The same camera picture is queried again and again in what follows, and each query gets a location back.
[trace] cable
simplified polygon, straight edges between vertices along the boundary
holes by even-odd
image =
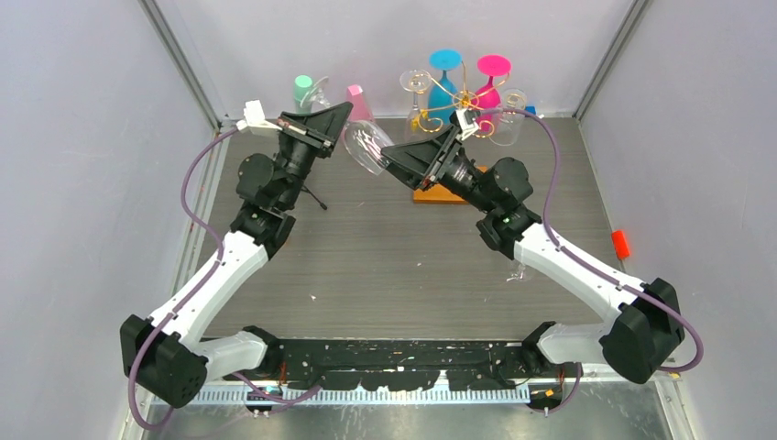
[[[536,116],[533,113],[527,112],[526,110],[522,110],[519,108],[510,108],[510,109],[497,108],[493,110],[495,111],[486,110],[482,112],[482,114],[488,115],[489,113],[497,113],[498,111],[519,113],[521,115],[527,116],[528,118],[532,119],[534,122],[540,124],[540,127],[542,127],[542,129],[545,130],[545,133],[548,135],[548,138],[550,138],[551,140],[551,144],[553,144],[553,157],[554,157],[553,176],[551,177],[551,185],[548,188],[548,195],[545,197],[545,206],[542,208],[542,219],[543,219],[543,225],[545,227],[545,232],[548,234],[548,237],[553,242],[553,245],[556,246],[556,249],[563,252],[567,257],[572,259],[574,262],[576,262],[583,268],[596,274],[602,280],[605,280],[615,286],[620,286],[620,281],[617,278],[612,277],[606,274],[605,272],[595,268],[584,259],[578,257],[573,251],[569,250],[565,246],[562,246],[561,243],[559,242],[559,239],[556,237],[556,234],[553,232],[553,229],[551,228],[551,221],[549,216],[550,206],[551,206],[551,200],[553,199],[553,191],[555,190],[556,182],[558,181],[559,167],[561,165],[561,151],[559,150],[558,141],[556,141],[556,137],[551,131],[551,128],[548,126],[548,124],[545,121],[542,120],[542,118]],[[679,367],[659,367],[658,370],[670,371],[670,372],[683,372],[699,365],[699,363],[702,361],[702,358],[704,357],[704,343],[702,342],[701,336],[698,334],[698,332],[696,332],[696,329],[691,325],[691,323],[688,322],[688,320],[686,320],[682,315],[677,313],[672,307],[669,307],[663,302],[658,301],[657,299],[653,298],[649,294],[635,287],[632,287],[629,285],[623,285],[620,287],[626,292],[629,292],[637,296],[638,298],[641,298],[642,300],[647,301],[648,303],[654,305],[655,307],[658,307],[662,312],[668,314],[672,319],[674,319],[680,325],[682,325],[685,328],[685,330],[687,330],[688,333],[691,335],[691,337],[694,339],[694,344],[696,345],[696,354],[694,355],[694,358],[691,359],[690,362],[688,362],[685,365],[681,365]]]
[[[185,176],[183,178],[183,184],[181,185],[181,207],[183,208],[184,213],[186,213],[186,215],[189,216],[190,219],[195,224],[197,224],[198,226],[200,226],[203,229],[205,229],[205,231],[208,233],[208,235],[210,235],[216,241],[216,245],[217,245],[216,255],[217,255],[217,257],[216,257],[216,260],[213,262],[213,265],[211,266],[211,268],[208,269],[207,272],[205,272],[205,275],[200,279],[200,281],[197,282],[196,285],[194,285],[192,290],[189,291],[189,293],[187,293],[186,296],[181,298],[181,300],[171,309],[171,312],[168,313],[167,315],[165,315],[164,318],[162,318],[162,320],[159,322],[159,324],[157,324],[154,327],[154,329],[151,331],[150,335],[148,335],[146,340],[143,341],[143,344],[140,346],[140,349],[137,351],[137,355],[135,356],[135,360],[133,361],[132,366],[131,366],[131,368],[129,370],[129,377],[128,377],[128,381],[127,381],[127,394],[128,394],[128,399],[129,399],[129,410],[132,413],[132,417],[135,419],[135,422],[140,427],[142,427],[143,429],[145,429],[147,431],[153,431],[153,430],[157,430],[159,428],[164,427],[170,421],[170,417],[172,416],[172,413],[173,413],[173,408],[170,407],[168,409],[168,411],[162,417],[161,422],[159,422],[159,423],[149,423],[148,421],[143,419],[143,415],[140,413],[140,410],[137,407],[137,396],[136,396],[137,373],[138,373],[138,370],[140,369],[140,364],[141,364],[141,362],[143,360],[143,357],[146,355],[146,353],[148,352],[148,349],[151,347],[151,343],[157,338],[157,336],[159,336],[159,334],[161,333],[161,331],[164,328],[164,326],[167,325],[170,322],[170,320],[173,319],[178,314],[178,311],[180,311],[186,305],[186,303],[188,301],[190,301],[192,299],[192,297],[194,297],[194,295],[197,292],[200,291],[202,286],[204,286],[205,283],[213,276],[213,274],[216,272],[216,270],[218,270],[218,268],[221,266],[221,260],[224,257],[224,241],[218,236],[218,233],[215,231],[215,229],[213,229],[212,226],[210,226],[207,223],[205,223],[204,220],[202,220],[200,217],[198,217],[192,211],[192,209],[189,207],[189,204],[186,202],[186,191],[187,191],[187,188],[189,187],[189,182],[192,179],[192,175],[194,174],[194,169],[196,169],[197,165],[200,164],[200,161],[202,160],[202,158],[204,158],[207,154],[209,154],[213,150],[213,148],[215,148],[215,146],[217,146],[218,144],[222,143],[224,140],[226,140],[227,138],[231,137],[235,133],[238,133],[239,131],[240,131],[239,128],[236,126],[236,127],[232,128],[232,129],[224,132],[223,134],[221,134],[218,137],[216,137],[213,141],[211,141],[211,143],[209,143],[208,146],[205,147],[205,149],[203,149],[200,152],[200,154],[197,155],[196,158],[194,158],[194,161],[189,166],[189,169],[186,170],[186,174],[185,174]],[[289,409],[289,407],[291,407],[291,405],[293,405],[295,403],[298,403],[298,402],[301,402],[301,401],[304,401],[305,399],[311,398],[313,395],[315,395],[321,389],[321,387],[317,386],[317,387],[314,387],[314,388],[306,391],[304,394],[302,394],[300,397],[298,397],[296,399],[293,399],[293,400],[290,400],[290,401],[284,401],[282,399],[276,398],[275,396],[271,396],[269,394],[266,394],[265,392],[263,392],[259,388],[256,388],[256,386],[254,386],[254,384],[251,383],[250,380],[246,379],[246,377],[243,376],[242,374],[235,373],[235,375],[238,378],[240,378],[242,381],[246,382],[248,384],[248,386],[250,386],[252,389],[254,389],[254,392],[256,394],[260,395],[261,397],[264,397],[265,399],[268,399],[270,401],[279,402],[279,403],[285,403],[285,406],[283,406],[283,407],[281,407],[281,408],[279,408],[277,410],[271,411],[269,413],[281,413],[283,411],[286,411],[287,409]],[[235,421],[227,423],[225,426],[222,426],[222,428],[219,428],[217,431],[221,431],[222,429],[226,428],[226,426],[231,425]]]
[[[267,399],[268,401],[275,402],[275,403],[283,403],[284,405],[291,406],[295,403],[299,403],[302,401],[306,401],[316,395],[318,391],[321,390],[321,387],[319,385],[314,386],[313,388],[305,391],[300,397],[285,400],[283,398],[280,398],[278,396],[273,396],[272,394],[267,394],[266,392],[262,391],[259,387],[254,385],[254,382],[252,382],[249,378],[246,376],[243,376],[242,373],[232,373],[233,376],[236,378],[242,380],[251,390],[253,390],[254,394],[263,398]]]
[[[562,400],[561,403],[559,403],[559,406],[551,410],[548,410],[548,415],[561,410],[577,394],[577,389],[580,388],[580,379],[583,377],[583,364],[581,364],[580,362],[575,362],[575,365],[577,366],[577,373],[575,374],[575,385],[572,386],[572,390],[569,391],[569,395],[566,396],[566,399]],[[536,408],[532,408],[532,409],[537,413],[545,413],[544,410],[538,410]]]
[[[511,385],[511,387],[514,390],[514,389],[518,388],[519,386],[523,385],[524,383],[528,382],[529,380],[531,380],[531,376],[529,376],[528,378],[524,379],[523,382],[521,382],[521,383],[516,383],[515,385]]]
[[[202,277],[200,282],[198,282],[189,293],[184,296],[178,304],[175,305],[175,307],[172,308],[172,312],[168,313],[162,320],[157,324],[154,329],[151,331],[151,334],[148,335],[145,341],[143,341],[143,344],[140,346],[140,349],[137,351],[137,355],[135,356],[135,360],[132,362],[132,367],[129,369],[129,377],[127,381],[127,394],[129,396],[129,411],[132,413],[132,417],[135,419],[135,422],[142,427],[143,429],[147,431],[153,431],[156,429],[159,429],[166,425],[170,421],[170,417],[172,416],[173,408],[170,407],[167,411],[167,413],[162,417],[162,421],[159,423],[149,423],[148,421],[143,419],[143,415],[140,413],[140,410],[137,408],[137,396],[135,395],[135,388],[137,385],[137,371],[140,369],[140,363],[143,360],[143,357],[148,352],[148,348],[151,347],[151,343],[159,336],[159,334],[162,332],[162,328],[164,328],[165,325],[167,325],[170,320],[175,317],[177,312],[184,306],[186,303],[197,293],[200,291],[202,286],[205,285],[205,283],[213,276],[213,274],[216,272],[216,270],[219,268],[219,265],[221,264],[221,259],[224,257],[224,242],[223,240],[218,236],[218,233],[216,233],[215,229],[213,229],[210,225],[205,223],[200,217],[198,217],[195,213],[192,212],[192,210],[189,208],[189,205],[186,203],[186,189],[189,186],[189,181],[192,179],[192,174],[194,174],[194,169],[197,168],[197,165],[200,164],[200,160],[205,157],[208,153],[213,150],[213,148],[223,142],[225,139],[229,138],[233,134],[237,133],[238,129],[237,127],[230,129],[229,131],[224,132],[223,134],[216,137],[213,141],[211,141],[210,144],[208,144],[205,149],[203,149],[200,154],[197,155],[196,158],[194,158],[194,161],[192,162],[192,165],[189,166],[189,169],[186,170],[186,175],[183,178],[183,185],[181,186],[181,206],[183,207],[183,211],[190,217],[190,219],[196,223],[197,225],[201,226],[202,228],[207,231],[207,233],[213,237],[216,240],[216,243],[218,245],[218,258],[213,263],[211,268],[205,273],[205,276]]]
[[[247,419],[247,418],[256,419],[260,414],[264,415],[265,417],[269,417],[270,415],[283,413],[284,411],[291,408],[293,405],[294,403],[290,403],[290,404],[282,405],[277,410],[271,410],[271,411],[265,411],[265,412],[259,412],[258,410],[254,410],[253,412],[241,412],[240,414],[236,415],[235,417],[232,417],[230,420],[227,420],[221,426],[212,430],[208,434],[189,434],[189,435],[180,434],[181,436],[180,438],[185,438],[189,440],[204,440],[204,439],[215,438],[217,435],[220,435],[223,431],[226,431],[227,429],[231,428],[233,425],[237,424],[243,419]]]

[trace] metal frame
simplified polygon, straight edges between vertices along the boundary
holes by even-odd
[[[151,406],[158,398],[143,387],[137,387],[136,393],[138,405],[140,407],[138,408],[140,410],[140,415],[142,415],[144,419],[148,419],[148,415],[151,412]],[[126,402],[124,408],[125,409],[122,410],[122,412],[125,413],[126,416],[119,431],[118,440],[141,440],[146,431],[144,431],[143,428],[135,422],[135,419],[132,418],[132,413],[129,411],[129,406],[127,406]]]
[[[685,404],[683,403],[682,393],[679,390],[679,382],[660,382],[656,383],[659,400],[663,413],[666,415],[666,423],[669,424],[669,431],[672,438],[676,440],[695,439],[694,429],[691,426]]]
[[[594,78],[591,80],[591,83],[588,84],[588,88],[585,89],[583,99],[580,101],[580,105],[572,115],[573,118],[577,119],[578,121],[583,120],[585,117],[585,112],[588,111],[588,107],[590,107],[591,103],[594,101],[594,98],[596,98],[596,94],[598,94],[599,89],[601,89],[602,84],[609,75],[613,64],[615,64],[615,61],[620,56],[623,48],[626,47],[631,34],[640,23],[645,10],[647,10],[647,7],[651,3],[652,0],[634,0],[634,2],[631,4],[629,12],[626,14],[626,17],[620,24],[618,32],[615,34],[615,39],[612,40],[612,43],[609,45],[609,49],[607,49],[605,58],[603,58],[602,62],[599,63],[599,67],[596,69]]]
[[[159,9],[159,5],[157,4],[156,0],[137,0],[137,2],[140,3],[143,11],[146,12],[148,21],[157,31],[157,35],[159,36],[162,45],[164,45],[165,49],[167,49],[168,53],[170,54],[175,67],[181,74],[181,78],[186,83],[186,86],[189,88],[190,92],[192,92],[194,100],[197,102],[200,110],[202,110],[202,113],[205,115],[208,123],[211,125],[211,127],[213,127],[213,129],[218,129],[221,126],[220,119],[213,109],[213,105],[208,100],[208,96],[205,94],[205,91],[200,86],[200,82],[197,80],[197,75],[194,74],[194,69],[192,69],[192,66],[186,59],[186,55],[184,55],[183,49],[181,49],[181,45],[175,38],[175,35],[173,34],[172,29],[168,24],[168,21],[162,15],[162,11]]]
[[[620,377],[612,368],[600,364],[584,364],[585,376],[580,379],[581,383],[610,383],[610,382],[626,382],[625,379]],[[525,403],[528,401],[528,393],[530,386],[547,386],[557,383],[556,378],[532,378],[523,381],[523,379],[512,379],[520,383],[516,389],[517,392],[512,393],[500,393],[499,390],[489,391],[449,391],[448,379],[445,377],[444,372],[440,378],[435,382],[434,386],[427,391],[424,395],[423,392],[412,394],[413,391],[397,391],[390,392],[387,388],[381,387],[377,391],[365,391],[360,387],[355,390],[346,391],[332,391],[322,390],[320,396],[317,399],[311,401],[300,402],[300,405],[311,406],[323,406],[323,405],[407,405],[407,404],[449,404],[449,403]],[[662,402],[677,402],[680,404],[680,399],[676,394],[676,382],[678,379],[672,377],[666,373],[656,373],[650,382],[656,384],[658,390],[663,390],[663,393],[659,391],[659,395]],[[259,388],[277,388],[278,382],[275,380],[252,380],[254,385]],[[575,383],[575,378],[566,378],[564,384],[570,386]],[[288,390],[286,387],[282,387],[283,398],[291,399],[299,397],[303,393],[303,390]],[[244,405],[246,404],[246,394],[250,392],[247,385],[241,381],[230,380],[215,380],[206,384],[197,396],[190,402],[190,405]],[[154,397],[151,405],[166,405],[161,399]],[[675,435],[675,439],[686,440],[689,438],[685,435],[686,431],[683,429],[682,421],[684,418],[684,412],[676,412],[675,408],[666,408],[667,421],[670,428]]]
[[[208,219],[213,210],[216,190],[218,189],[221,173],[224,169],[224,160],[226,151],[229,149],[229,138],[225,139],[221,145],[217,145],[213,152],[206,158],[205,166],[198,182],[197,193],[194,200],[194,213],[202,218]],[[199,258],[202,250],[202,243],[205,241],[206,232],[201,227],[194,227],[191,220],[187,220],[187,228],[183,232],[184,239],[182,252],[178,256],[175,280],[171,290],[177,292],[194,275],[199,266]]]

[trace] wine glass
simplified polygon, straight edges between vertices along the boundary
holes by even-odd
[[[443,90],[440,85],[435,84],[429,92],[427,108],[449,107],[442,110],[432,110],[429,112],[429,117],[440,118],[443,121],[449,121],[451,119],[451,115],[454,112],[454,108],[451,106],[451,104],[454,103],[452,95],[455,95],[457,90],[454,83],[448,79],[448,71],[458,67],[461,64],[461,61],[461,54],[453,49],[437,50],[429,57],[429,64],[431,64],[434,69],[443,71],[443,76],[438,83],[445,90]]]
[[[475,92],[477,98],[473,104],[482,109],[498,107],[499,104],[501,104],[501,99],[499,98],[497,87],[501,84],[498,84],[498,86],[495,87],[494,78],[509,74],[512,65],[507,58],[501,55],[492,54],[481,57],[480,60],[477,61],[477,69],[488,76],[488,82],[486,82],[486,85],[483,87],[477,89],[477,92]],[[498,120],[494,121],[492,115],[480,116],[477,119],[478,124],[482,123],[482,121],[488,121],[494,124],[494,129],[496,130]]]
[[[408,92],[413,93],[413,104],[408,116],[405,118],[405,142],[412,142],[424,138],[424,132],[421,128],[422,113],[418,104],[418,95],[426,92],[432,85],[432,76],[425,70],[414,69],[405,71],[399,77],[399,85]]]
[[[394,145],[385,131],[366,120],[349,122],[345,126],[343,141],[351,157],[376,176],[388,165],[380,151]]]
[[[494,134],[490,136],[491,142],[507,147],[518,140],[524,115],[511,113],[509,110],[525,110],[526,103],[526,94],[520,89],[510,88],[502,92],[502,108],[506,111],[498,116]]]
[[[312,108],[313,104],[319,104],[323,108],[329,108],[332,106],[332,104],[329,102],[328,99],[326,99],[326,95],[323,94],[323,89],[326,88],[326,84],[329,83],[329,77],[324,76],[322,79],[318,80],[311,89],[300,99],[300,108],[302,109],[308,109],[308,112],[310,112],[310,109]]]

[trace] purple cable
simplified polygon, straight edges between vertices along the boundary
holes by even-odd
[[[559,403],[559,406],[551,410],[548,410],[548,414],[553,414],[561,410],[577,394],[577,389],[580,388],[580,378],[583,377],[583,364],[581,364],[580,362],[575,362],[575,366],[577,367],[577,373],[575,374],[575,385],[572,386],[572,390],[569,391],[569,395],[566,396],[566,399],[562,400],[561,403]],[[538,410],[537,408],[532,408],[532,409],[537,413],[545,414],[544,410]]]
[[[156,424],[149,423],[146,420],[143,419],[143,415],[140,413],[140,410],[137,408],[137,396],[135,395],[135,387],[137,384],[137,371],[140,369],[140,363],[143,360],[143,357],[148,352],[148,348],[151,347],[151,343],[154,341],[154,339],[159,336],[159,333],[161,333],[162,328],[167,325],[170,320],[177,314],[177,312],[184,306],[186,303],[197,293],[200,291],[202,286],[205,285],[205,283],[213,276],[213,274],[216,272],[216,270],[219,268],[220,261],[222,257],[224,256],[224,243],[222,239],[218,236],[215,229],[210,227],[207,223],[205,223],[200,217],[198,217],[195,213],[192,212],[192,210],[189,208],[189,205],[186,203],[186,188],[189,186],[189,181],[192,179],[192,174],[194,173],[194,169],[197,168],[197,165],[200,164],[200,160],[205,157],[208,153],[213,150],[213,148],[220,144],[225,139],[229,138],[233,134],[237,133],[237,128],[232,128],[231,130],[223,133],[222,135],[219,135],[217,138],[215,138],[213,141],[211,141],[210,144],[208,144],[207,147],[203,151],[200,152],[200,154],[197,155],[197,157],[192,162],[192,165],[189,166],[189,169],[186,171],[186,175],[183,178],[183,185],[181,186],[181,206],[183,206],[183,211],[188,215],[194,223],[197,225],[203,227],[205,231],[210,234],[211,237],[213,237],[216,240],[216,243],[218,244],[218,258],[213,263],[211,268],[205,273],[205,276],[202,277],[200,282],[198,282],[192,290],[184,296],[178,304],[175,305],[175,307],[172,308],[172,312],[168,313],[162,320],[159,322],[159,324],[154,327],[154,329],[151,331],[151,334],[148,335],[145,341],[143,341],[143,344],[140,346],[140,349],[137,351],[137,356],[135,356],[135,360],[132,362],[132,367],[129,369],[129,378],[127,381],[127,394],[129,396],[129,411],[132,413],[132,417],[135,419],[135,422],[142,427],[145,430],[156,430],[161,427],[163,427],[165,424],[167,424],[170,421],[170,417],[172,416],[173,409],[170,407],[170,409],[167,411],[165,416],[162,418],[162,421]]]
[[[246,384],[249,385],[249,386],[254,385],[253,383],[251,383],[250,380],[245,378],[245,376],[243,376],[240,373],[233,373],[233,376],[236,376],[238,378],[242,378],[241,380],[245,381]],[[302,402],[305,399],[310,399],[313,395],[315,395],[318,391],[321,390],[321,387],[314,387],[314,388],[311,388],[310,390],[306,391],[304,394],[302,394],[297,399],[294,399],[293,401],[284,401],[282,399],[276,398],[275,396],[266,394],[265,392],[256,393],[257,388],[255,388],[255,387],[251,387],[251,388],[255,389],[255,391],[252,394],[259,395],[259,397],[267,398],[269,396],[269,400],[275,399],[275,400],[273,400],[274,402],[279,402],[279,403],[287,402],[285,405],[282,405],[277,410],[271,410],[271,411],[268,411],[268,412],[263,412],[263,414],[265,416],[267,416],[267,417],[269,417],[270,415],[276,415],[278,413],[283,413],[284,411],[286,411],[289,408],[291,408],[292,406],[294,406],[295,403]],[[256,418],[257,414],[252,413],[252,412],[243,412],[243,413],[238,414],[237,416],[233,417],[232,420],[227,421],[226,423],[222,424],[221,426],[219,426],[218,428],[214,429],[213,431],[211,431],[208,434],[184,435],[182,438],[191,439],[191,440],[195,440],[195,439],[202,440],[202,439],[214,438],[215,436],[219,435],[221,432],[231,428],[234,424],[240,422],[243,419],[249,418],[249,417]]]
[[[556,181],[558,180],[558,173],[559,173],[559,167],[561,165],[561,151],[558,147],[558,142],[556,141],[556,136],[551,131],[551,128],[548,126],[548,124],[542,120],[542,118],[538,117],[537,115],[527,112],[526,110],[521,110],[519,108],[510,108],[510,109],[494,109],[495,111],[488,111],[486,110],[483,112],[484,115],[488,115],[489,113],[496,113],[498,111],[506,111],[511,113],[519,113],[521,115],[524,115],[528,117],[529,119],[532,119],[534,122],[540,124],[540,127],[542,127],[543,130],[545,130],[545,133],[547,133],[548,138],[551,140],[551,144],[553,144],[553,156],[554,156],[554,164],[553,164],[553,176],[551,177],[551,185],[548,188],[548,195],[545,197],[545,206],[542,208],[542,219],[543,219],[543,225],[545,227],[545,232],[548,234],[548,237],[551,239],[553,244],[556,246],[556,249],[562,251],[567,257],[572,259],[574,262],[579,264],[580,266],[586,268],[587,270],[593,272],[596,274],[599,278],[602,280],[606,280],[607,282],[619,286],[620,283],[617,278],[612,277],[605,272],[595,268],[590,263],[585,261],[584,259],[578,257],[573,251],[569,250],[565,246],[562,246],[559,242],[559,239],[556,237],[556,234],[553,233],[553,229],[551,228],[551,221],[550,221],[550,207],[551,207],[551,199],[553,198],[553,191],[556,187]],[[687,371],[689,369],[692,369],[693,367],[699,365],[699,363],[702,361],[702,358],[704,357],[704,343],[702,342],[701,336],[696,332],[696,329],[691,325],[691,323],[688,322],[684,317],[682,317],[679,313],[677,313],[673,308],[669,307],[668,305],[664,304],[663,302],[660,302],[650,296],[649,294],[635,288],[631,287],[629,285],[623,285],[621,286],[622,289],[624,289],[626,292],[632,293],[633,295],[637,296],[638,298],[641,298],[644,301],[647,301],[648,303],[658,307],[661,309],[664,313],[668,314],[672,319],[677,321],[680,325],[685,327],[685,330],[688,331],[688,333],[691,335],[691,337],[694,339],[694,344],[696,344],[696,354],[693,359],[691,359],[690,362],[688,362],[685,365],[681,365],[679,367],[659,367],[658,370],[660,371],[671,371],[671,372],[683,372]]]
[[[271,402],[283,403],[284,405],[289,406],[289,407],[291,407],[291,405],[294,405],[295,403],[299,403],[299,402],[306,401],[306,400],[310,399],[311,397],[316,395],[318,393],[318,391],[321,390],[321,387],[316,385],[315,387],[305,391],[300,397],[297,397],[295,399],[285,400],[283,398],[280,398],[278,396],[273,396],[272,394],[267,394],[266,392],[260,390],[259,387],[254,385],[254,382],[252,382],[246,376],[243,376],[243,374],[241,374],[241,373],[232,373],[232,375],[235,376],[236,378],[242,380],[246,385],[248,385],[248,387],[251,390],[253,390],[255,395],[257,395],[257,396],[259,396],[261,398],[267,399],[268,401],[271,401]],[[288,409],[288,408],[283,407],[283,408],[279,408],[279,409],[277,409],[275,411],[279,413],[281,411],[285,411],[286,409]]]

